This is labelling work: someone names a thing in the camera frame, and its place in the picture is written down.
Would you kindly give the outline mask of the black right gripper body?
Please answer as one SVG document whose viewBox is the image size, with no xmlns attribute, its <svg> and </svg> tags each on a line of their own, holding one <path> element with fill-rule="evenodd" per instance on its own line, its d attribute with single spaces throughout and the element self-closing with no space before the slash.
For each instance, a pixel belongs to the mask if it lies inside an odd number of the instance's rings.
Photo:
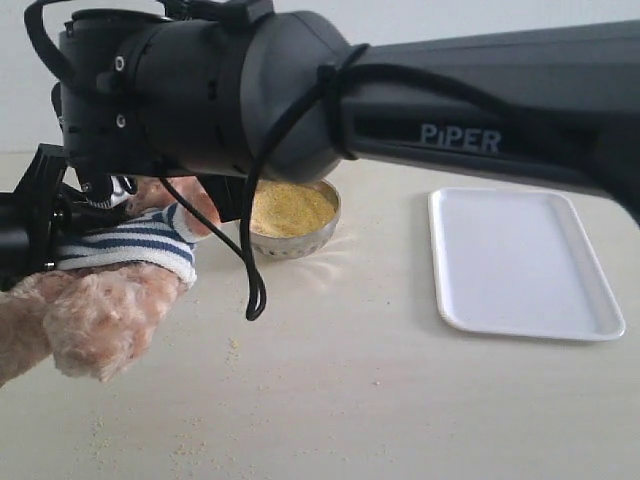
<svg viewBox="0 0 640 480">
<path fill-rule="evenodd" d="M 255 35 L 229 18 L 73 13 L 60 50 L 90 92 L 61 89 L 71 166 L 147 176 L 249 173 L 240 87 Z"/>
</svg>

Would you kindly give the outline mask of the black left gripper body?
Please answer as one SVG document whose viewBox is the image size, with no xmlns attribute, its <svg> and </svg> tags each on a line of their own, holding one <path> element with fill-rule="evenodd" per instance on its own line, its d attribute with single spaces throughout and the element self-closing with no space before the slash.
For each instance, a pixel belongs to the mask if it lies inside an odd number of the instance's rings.
<svg viewBox="0 0 640 480">
<path fill-rule="evenodd" d="M 1 289 L 56 266 L 57 205 L 18 192 L 1 194 Z"/>
</svg>

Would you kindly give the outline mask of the black Piper right robot arm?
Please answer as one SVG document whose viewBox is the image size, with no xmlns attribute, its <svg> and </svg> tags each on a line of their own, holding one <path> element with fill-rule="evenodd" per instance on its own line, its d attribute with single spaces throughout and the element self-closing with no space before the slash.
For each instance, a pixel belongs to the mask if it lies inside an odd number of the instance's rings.
<svg viewBox="0 0 640 480">
<path fill-rule="evenodd" d="M 286 109 L 316 90 L 265 177 L 305 183 L 368 158 L 639 212 L 635 20 L 358 47 L 309 11 L 228 27 L 87 9 L 59 51 L 64 144 L 79 168 L 242 178 Z"/>
</svg>

